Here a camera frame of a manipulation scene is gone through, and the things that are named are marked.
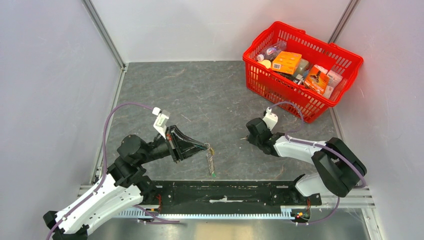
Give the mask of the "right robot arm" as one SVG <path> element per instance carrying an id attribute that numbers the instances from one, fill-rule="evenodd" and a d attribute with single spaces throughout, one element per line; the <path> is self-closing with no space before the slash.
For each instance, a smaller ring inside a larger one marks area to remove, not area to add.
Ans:
<path id="1" fill-rule="evenodd" d="M 246 127 L 249 131 L 247 141 L 264 154 L 314 165 L 316 173 L 300 176 L 288 191 L 289 200 L 296 205 L 322 192 L 344 198 L 352 189 L 366 185 L 367 168 L 337 137 L 328 141 L 310 141 L 286 133 L 272 133 L 262 118 L 250 120 Z"/>

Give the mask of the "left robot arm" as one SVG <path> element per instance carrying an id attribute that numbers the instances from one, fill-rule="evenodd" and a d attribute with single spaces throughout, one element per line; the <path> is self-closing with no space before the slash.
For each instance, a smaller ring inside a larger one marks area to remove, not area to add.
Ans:
<path id="1" fill-rule="evenodd" d="M 172 157 L 180 162 L 209 149 L 183 134 L 176 125 L 167 127 L 146 142 L 137 135 L 126 136 L 118 147 L 118 157 L 101 179 L 69 206 L 48 211 L 44 222 L 49 228 L 47 239 L 86 240 L 90 234 L 117 214 L 138 204 L 152 204 L 157 187 L 146 175 L 143 164 Z"/>

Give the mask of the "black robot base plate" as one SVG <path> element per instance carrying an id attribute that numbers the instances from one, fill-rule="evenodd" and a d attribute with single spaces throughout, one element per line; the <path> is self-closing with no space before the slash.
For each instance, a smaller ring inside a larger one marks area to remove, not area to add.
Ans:
<path id="1" fill-rule="evenodd" d="M 282 206 L 322 205 L 321 195 L 302 196 L 294 181 L 154 180 L 143 206 L 162 214 L 276 214 Z"/>

